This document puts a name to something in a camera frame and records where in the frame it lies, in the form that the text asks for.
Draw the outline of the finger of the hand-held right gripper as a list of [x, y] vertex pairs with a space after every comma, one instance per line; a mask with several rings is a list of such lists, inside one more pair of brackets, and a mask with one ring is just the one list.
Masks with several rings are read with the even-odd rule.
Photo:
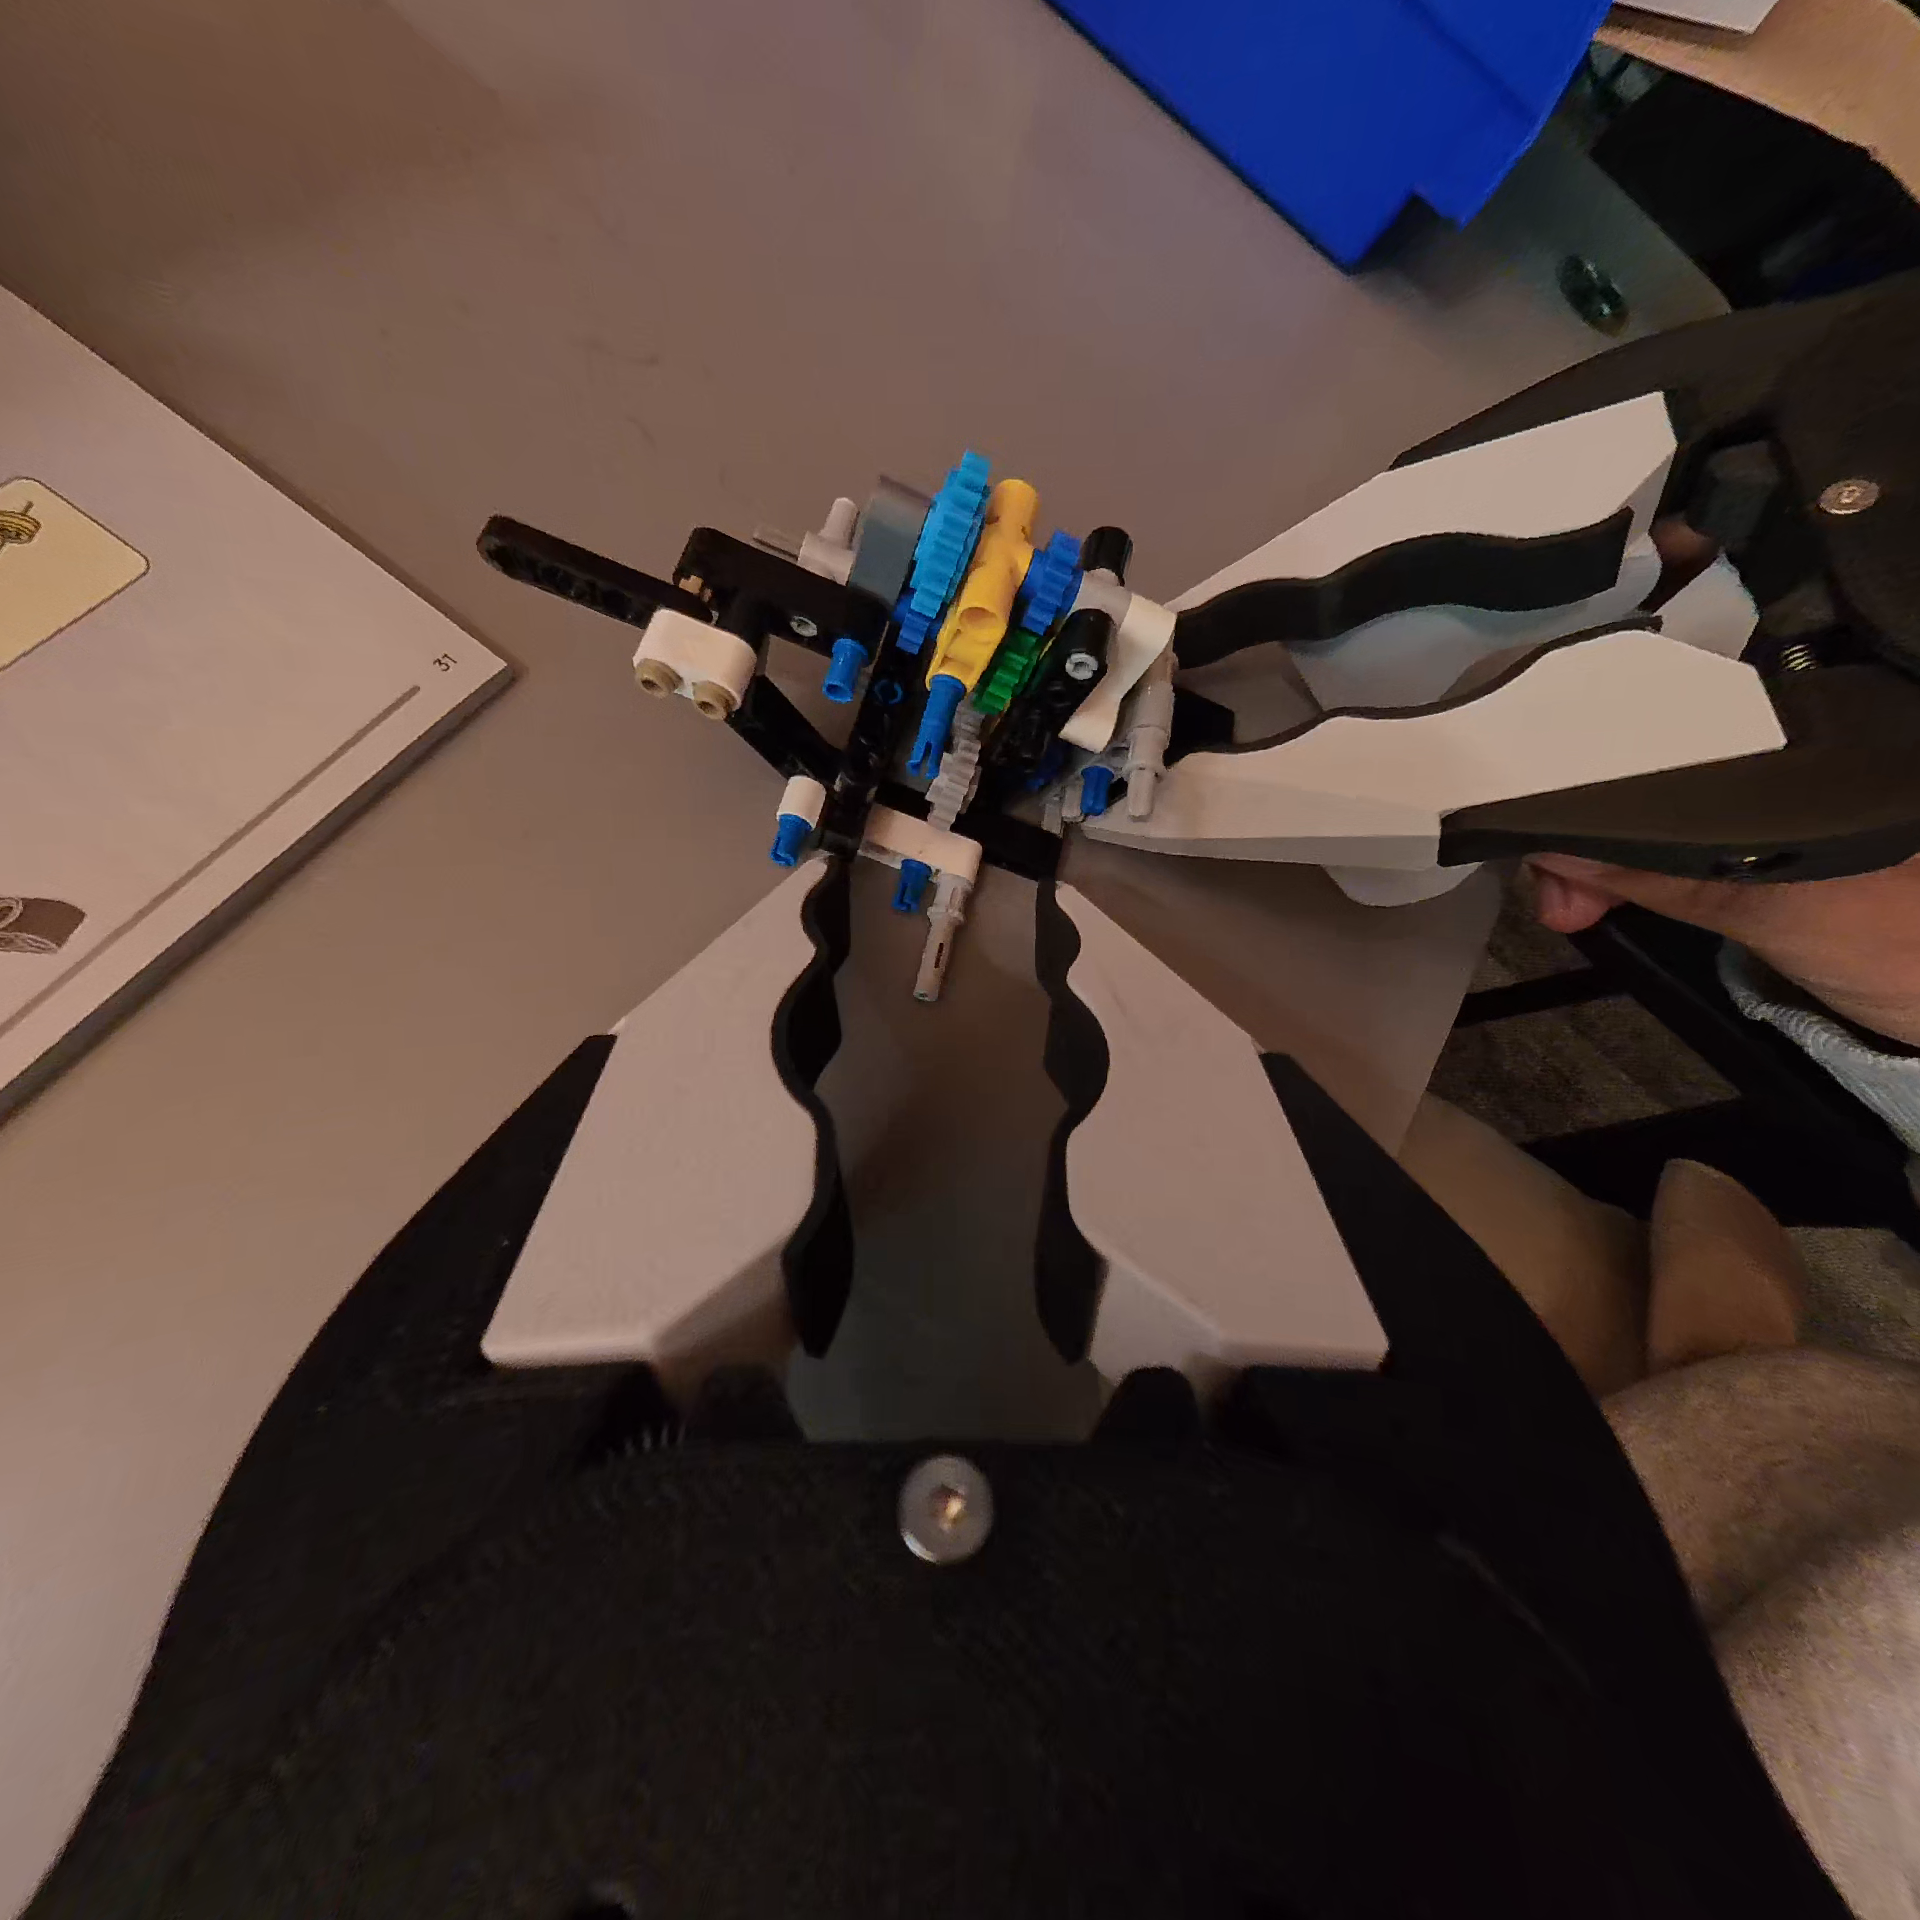
[[1676, 449], [1654, 390], [1380, 470], [1185, 592], [1175, 660], [1198, 670], [1268, 641], [1344, 640], [1428, 607], [1586, 602], [1619, 585]]
[[1164, 857], [1315, 865], [1358, 904], [1415, 904], [1476, 872], [1440, 854], [1458, 809], [1763, 752], [1788, 732], [1763, 677], [1656, 631], [1556, 640], [1476, 693], [1340, 708], [1238, 749], [1193, 752], [1087, 839]]

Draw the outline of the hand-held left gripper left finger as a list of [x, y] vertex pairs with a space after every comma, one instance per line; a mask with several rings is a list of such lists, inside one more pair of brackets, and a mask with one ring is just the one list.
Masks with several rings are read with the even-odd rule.
[[615, 1028], [482, 1337], [496, 1369], [828, 1352], [854, 1223], [822, 1078], [848, 864], [811, 860]]

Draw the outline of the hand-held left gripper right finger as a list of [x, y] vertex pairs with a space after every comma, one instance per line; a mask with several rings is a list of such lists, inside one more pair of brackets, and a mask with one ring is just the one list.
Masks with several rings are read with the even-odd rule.
[[1035, 1295], [1099, 1374], [1375, 1372], [1377, 1308], [1259, 1045], [1066, 882], [1041, 888], [1047, 1141]]

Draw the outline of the multicolour lego gear assembly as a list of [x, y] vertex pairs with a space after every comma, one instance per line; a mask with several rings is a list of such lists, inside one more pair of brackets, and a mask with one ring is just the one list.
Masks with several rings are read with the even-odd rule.
[[742, 735], [783, 782], [770, 857], [868, 857], [923, 917], [938, 1000], [986, 865], [1046, 880], [1058, 841], [1145, 813], [1179, 757], [1233, 743], [1177, 690], [1174, 613], [1126, 583], [1131, 540], [1038, 536], [1041, 495], [966, 453], [934, 493], [878, 481], [799, 542], [702, 526], [658, 578], [522, 519], [496, 574], [639, 632], [633, 677]]

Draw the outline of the person's right forearm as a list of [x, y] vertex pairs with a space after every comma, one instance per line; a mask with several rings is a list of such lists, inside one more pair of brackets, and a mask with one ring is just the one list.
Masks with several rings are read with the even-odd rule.
[[1796, 1045], [1849, 1097], [1867, 1106], [1919, 1153], [1919, 1046], [1890, 1039], [1824, 1005], [1754, 951], [1727, 941], [1720, 949], [1720, 981], [1738, 1009], [1772, 1026]]

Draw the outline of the lego instruction booklet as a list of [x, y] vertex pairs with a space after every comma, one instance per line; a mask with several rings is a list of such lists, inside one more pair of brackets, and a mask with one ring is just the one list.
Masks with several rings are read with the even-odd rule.
[[11, 1112], [513, 666], [35, 306], [3, 309]]

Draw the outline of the person's right hand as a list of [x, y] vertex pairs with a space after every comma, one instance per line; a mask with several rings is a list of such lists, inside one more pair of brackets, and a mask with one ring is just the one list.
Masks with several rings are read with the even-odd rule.
[[1840, 880], [1687, 880], [1575, 854], [1527, 860], [1539, 921], [1574, 934], [1620, 904], [1718, 932], [1831, 1017], [1919, 1046], [1919, 860]]

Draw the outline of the black chair base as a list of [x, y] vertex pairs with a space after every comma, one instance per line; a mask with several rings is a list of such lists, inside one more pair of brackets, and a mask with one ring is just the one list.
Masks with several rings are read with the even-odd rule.
[[1651, 1210], [1667, 1162], [1702, 1161], [1786, 1225], [1916, 1240], [1905, 1143], [1738, 1008], [1720, 951], [1639, 908], [1563, 937], [1512, 890], [1431, 1093], [1633, 1215]]

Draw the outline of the person's bare leg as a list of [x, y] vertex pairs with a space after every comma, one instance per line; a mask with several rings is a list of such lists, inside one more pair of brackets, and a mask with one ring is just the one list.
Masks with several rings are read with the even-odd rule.
[[1668, 1161], [1639, 1220], [1439, 1095], [1412, 1112], [1399, 1162], [1503, 1268], [1599, 1398], [1691, 1362], [1782, 1352], [1803, 1334], [1809, 1266], [1722, 1170]]

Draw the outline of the blue plastic bin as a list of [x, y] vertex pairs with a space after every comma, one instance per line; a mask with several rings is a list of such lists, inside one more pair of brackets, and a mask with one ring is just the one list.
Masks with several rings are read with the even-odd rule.
[[1467, 224], [1527, 154], [1607, 2], [1056, 2], [1340, 269], [1412, 206]]

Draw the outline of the brown cardboard box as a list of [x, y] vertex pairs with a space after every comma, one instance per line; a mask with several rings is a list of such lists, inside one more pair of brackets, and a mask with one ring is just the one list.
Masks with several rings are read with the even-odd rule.
[[1916, 188], [1916, 4], [1614, 4], [1595, 41], [1855, 143]]

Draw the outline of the person's grey clothing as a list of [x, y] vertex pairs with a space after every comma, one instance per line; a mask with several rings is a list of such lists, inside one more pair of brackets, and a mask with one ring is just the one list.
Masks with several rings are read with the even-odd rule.
[[1649, 1250], [1649, 1376], [1604, 1416], [1848, 1909], [1916, 1916], [1916, 1254], [1704, 1193]]

